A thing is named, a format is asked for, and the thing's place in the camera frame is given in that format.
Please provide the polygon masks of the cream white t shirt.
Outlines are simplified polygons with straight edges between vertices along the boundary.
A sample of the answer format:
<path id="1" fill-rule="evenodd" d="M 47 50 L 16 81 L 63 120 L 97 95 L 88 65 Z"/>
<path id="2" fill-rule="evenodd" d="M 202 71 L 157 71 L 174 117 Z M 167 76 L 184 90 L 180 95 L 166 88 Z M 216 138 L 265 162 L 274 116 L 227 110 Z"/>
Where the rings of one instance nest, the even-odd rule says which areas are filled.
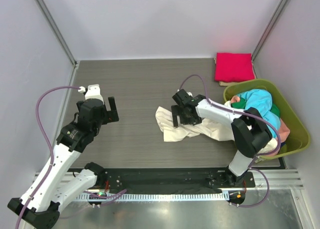
<path id="1" fill-rule="evenodd" d="M 155 119 L 160 131 L 163 132 L 164 142 L 180 142 L 187 137 L 192 138 L 199 135 L 205 135 L 219 142 L 234 140 L 230 128 L 207 118 L 203 119 L 200 124 L 179 123 L 178 127 L 174 127 L 172 112 L 159 106 L 155 112 Z"/>

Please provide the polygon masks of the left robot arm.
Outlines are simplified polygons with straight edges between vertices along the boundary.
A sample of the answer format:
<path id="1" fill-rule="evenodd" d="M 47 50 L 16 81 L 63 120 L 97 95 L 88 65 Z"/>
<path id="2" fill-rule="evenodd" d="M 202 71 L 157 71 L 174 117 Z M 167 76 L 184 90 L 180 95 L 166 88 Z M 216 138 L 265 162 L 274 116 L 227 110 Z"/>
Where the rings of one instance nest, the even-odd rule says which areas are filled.
<path id="1" fill-rule="evenodd" d="M 106 169 L 89 162 L 65 186 L 58 188 L 65 173 L 85 148 L 99 134 L 101 126 L 119 121 L 114 97 L 109 97 L 110 109 L 101 97 L 78 101 L 78 112 L 65 125 L 51 148 L 50 157 L 42 171 L 21 196 L 12 198 L 7 207 L 36 229 L 51 229 L 61 212 L 79 194 L 94 187 L 101 189 L 107 182 Z"/>

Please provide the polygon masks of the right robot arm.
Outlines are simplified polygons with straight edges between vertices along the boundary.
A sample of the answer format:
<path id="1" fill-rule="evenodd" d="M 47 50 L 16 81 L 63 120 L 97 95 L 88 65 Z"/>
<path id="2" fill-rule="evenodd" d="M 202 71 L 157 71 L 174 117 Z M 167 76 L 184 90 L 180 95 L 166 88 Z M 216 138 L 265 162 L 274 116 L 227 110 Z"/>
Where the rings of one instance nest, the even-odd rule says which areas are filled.
<path id="1" fill-rule="evenodd" d="M 177 91 L 171 106 L 173 126 L 198 125 L 204 119 L 220 123 L 232 131 L 237 152 L 225 170 L 225 181 L 237 187 L 244 180 L 258 152 L 272 139 L 272 134 L 257 109 L 233 109 L 204 95 L 193 97 L 184 89 Z"/>

